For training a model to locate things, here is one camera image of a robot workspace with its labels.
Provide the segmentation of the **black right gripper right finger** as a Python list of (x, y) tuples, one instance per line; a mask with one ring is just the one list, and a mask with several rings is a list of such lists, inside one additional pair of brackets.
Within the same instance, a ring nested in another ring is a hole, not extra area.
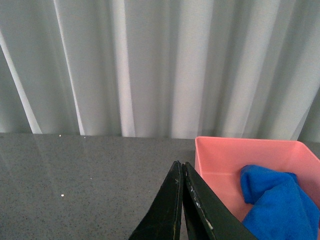
[(190, 240), (255, 240), (256, 237), (186, 162), (182, 165), (183, 208)]

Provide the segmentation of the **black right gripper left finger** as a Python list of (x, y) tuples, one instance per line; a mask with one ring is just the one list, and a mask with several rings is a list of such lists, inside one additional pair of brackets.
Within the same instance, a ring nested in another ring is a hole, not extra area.
[(174, 161), (148, 212), (129, 239), (178, 240), (181, 232), (183, 190), (182, 164)]

